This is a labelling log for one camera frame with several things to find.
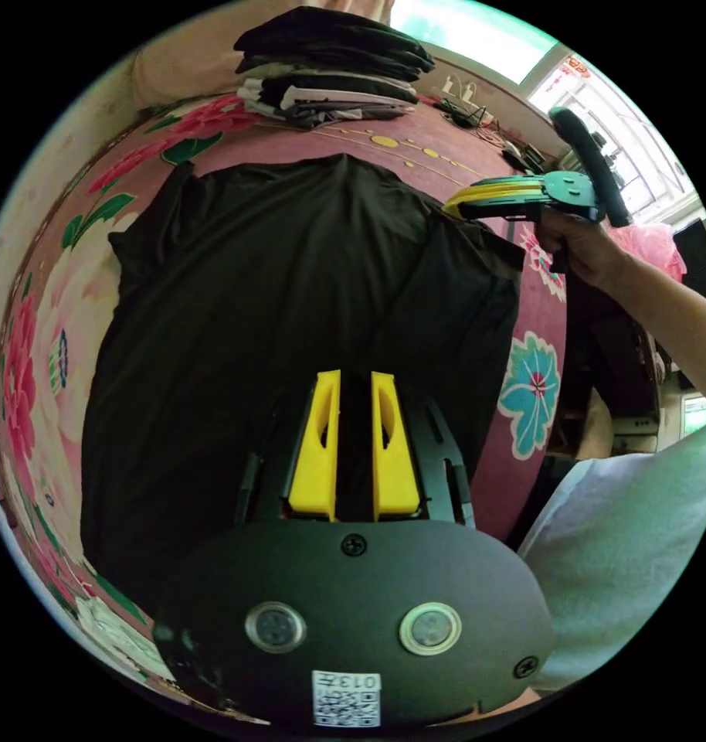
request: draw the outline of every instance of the stack of folded clothes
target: stack of folded clothes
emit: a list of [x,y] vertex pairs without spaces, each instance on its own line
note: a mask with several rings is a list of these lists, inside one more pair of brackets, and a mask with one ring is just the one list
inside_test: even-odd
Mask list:
[[435,68],[405,33],[309,6],[244,33],[235,50],[245,108],[305,129],[402,116],[418,101],[411,83]]

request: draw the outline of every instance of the qr code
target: qr code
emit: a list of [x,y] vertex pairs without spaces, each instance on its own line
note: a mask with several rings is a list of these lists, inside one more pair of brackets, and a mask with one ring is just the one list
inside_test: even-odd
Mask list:
[[378,727],[381,679],[374,675],[316,672],[314,723],[321,727]]

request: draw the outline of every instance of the window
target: window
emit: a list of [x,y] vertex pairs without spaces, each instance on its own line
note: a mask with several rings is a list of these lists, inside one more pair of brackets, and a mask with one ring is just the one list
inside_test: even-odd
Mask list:
[[690,435],[706,425],[706,398],[696,395],[683,400],[682,437]]
[[529,101],[547,113],[554,106],[574,111],[608,143],[603,154],[634,221],[649,223],[694,194],[670,146],[649,119],[616,85],[576,56],[568,57]]
[[520,84],[556,45],[534,26],[472,0],[402,0],[392,28],[489,67]]

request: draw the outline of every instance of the white sleeve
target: white sleeve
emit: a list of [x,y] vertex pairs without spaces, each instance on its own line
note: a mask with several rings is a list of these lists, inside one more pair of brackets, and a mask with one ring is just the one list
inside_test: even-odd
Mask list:
[[531,685],[559,690],[619,652],[672,590],[706,529],[706,427],[656,454],[577,464],[518,553],[552,614]]

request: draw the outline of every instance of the bed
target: bed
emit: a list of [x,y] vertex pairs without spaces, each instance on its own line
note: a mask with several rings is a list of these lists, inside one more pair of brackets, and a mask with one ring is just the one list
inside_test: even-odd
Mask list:
[[[58,602],[125,672],[173,695],[178,691],[150,641],[151,617],[97,574],[80,538],[83,420],[120,280],[107,235],[133,224],[187,161],[204,175],[243,163],[345,153],[439,201],[482,178],[512,173],[499,148],[455,128],[427,104],[395,121],[311,132],[230,121],[225,108],[216,98],[171,107],[123,132],[83,168],[22,263],[0,338],[1,484],[19,542]],[[525,252],[509,361],[471,481],[478,527],[505,539],[552,429],[566,290],[529,226],[503,220],[489,226]]]

